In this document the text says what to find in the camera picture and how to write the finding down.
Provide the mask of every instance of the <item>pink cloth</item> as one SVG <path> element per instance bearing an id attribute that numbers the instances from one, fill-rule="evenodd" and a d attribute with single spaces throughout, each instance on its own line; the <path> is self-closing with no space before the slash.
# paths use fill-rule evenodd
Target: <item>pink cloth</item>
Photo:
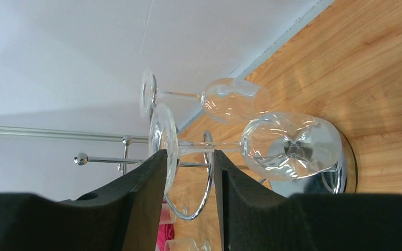
<path id="1" fill-rule="evenodd" d="M 157 245 L 160 251 L 164 251 L 165 242 L 169 239 L 175 239 L 175 228 L 173 224 L 160 225 L 157 238 Z"/>

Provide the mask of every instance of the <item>chrome stand base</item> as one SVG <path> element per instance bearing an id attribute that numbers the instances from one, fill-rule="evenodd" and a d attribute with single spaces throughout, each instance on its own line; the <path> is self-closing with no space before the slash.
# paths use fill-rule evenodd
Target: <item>chrome stand base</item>
<path id="1" fill-rule="evenodd" d="M 335 172 L 322 172 L 294 181 L 270 181 L 272 190 L 279 195 L 290 197 L 295 193 L 344 193 L 355 192 L 358 170 L 355 155 L 346 137 L 340 132 L 343 152 L 334 165 Z"/>

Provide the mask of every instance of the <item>wooden surface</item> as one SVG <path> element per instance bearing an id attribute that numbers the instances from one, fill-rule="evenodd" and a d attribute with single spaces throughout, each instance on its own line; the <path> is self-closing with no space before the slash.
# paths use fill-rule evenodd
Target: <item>wooden surface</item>
<path id="1" fill-rule="evenodd" d="M 272 111 L 321 117 L 346 135 L 359 166 L 357 192 L 402 193 L 402 1 L 335 0 L 247 80 L 270 90 Z M 202 116 L 181 138 L 199 141 L 209 129 L 214 141 L 231 141 L 243 128 Z M 193 160 L 202 157 L 184 158 Z M 205 169 L 180 168 L 171 197 L 191 212 L 205 182 Z M 219 234 L 214 192 L 196 220 L 175 224 L 176 238 L 209 238 L 215 251 Z"/>

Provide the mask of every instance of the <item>curved metal hook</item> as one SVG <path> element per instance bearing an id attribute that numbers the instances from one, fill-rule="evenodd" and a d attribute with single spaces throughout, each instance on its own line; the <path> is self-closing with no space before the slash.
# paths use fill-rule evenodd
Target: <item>curved metal hook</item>
<path id="1" fill-rule="evenodd" d="M 212 139 L 212 134 L 210 133 L 210 131 L 206 130 L 203 134 L 203 141 L 207 142 L 206 140 L 208 140 L 209 142 L 213 142 Z M 199 214 L 202 212 L 202 210 L 204 209 L 207 199 L 209 198 L 210 195 L 210 190 L 212 188 L 212 183 L 213 183 L 213 177 L 214 177 L 214 162 L 212 161 L 214 159 L 214 153 L 204 153 L 204 161 L 206 162 L 206 164 L 209 164 L 209 168 L 207 170 L 207 174 L 208 174 L 208 178 L 207 178 L 207 186 L 206 186 L 206 191 L 204 192 L 204 196 L 203 199 L 201 200 L 201 203 L 199 204 L 198 209 L 191 215 L 187 215 L 183 212 L 180 212 L 175 204 L 173 204 L 173 202 L 170 200 L 169 198 L 169 194 L 166 193 L 164 195 L 165 200 L 167 201 L 167 204 L 169 204 L 170 208 L 172 209 L 172 211 L 176 214 L 176 216 L 178 216 L 179 218 L 185 220 L 185 221 L 191 221 L 193 219 L 195 219 L 196 217 L 199 216 Z"/>

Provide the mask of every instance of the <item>wood grain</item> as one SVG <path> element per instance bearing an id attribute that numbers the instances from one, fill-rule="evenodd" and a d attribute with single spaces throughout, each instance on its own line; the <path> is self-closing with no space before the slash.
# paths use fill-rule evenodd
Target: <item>wood grain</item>
<path id="1" fill-rule="evenodd" d="M 402 193 L 402 1 L 335 0 L 247 80 L 270 90 L 272 111 L 321 117 L 343 132 L 359 167 L 357 192 Z M 181 138 L 199 141 L 208 129 L 215 141 L 231 141 L 243 128 L 203 115 Z M 204 169 L 180 168 L 172 198 L 193 211 L 205 181 Z M 215 203 L 212 192 L 199 218 L 177 221 L 175 237 L 209 238 L 220 250 Z"/>

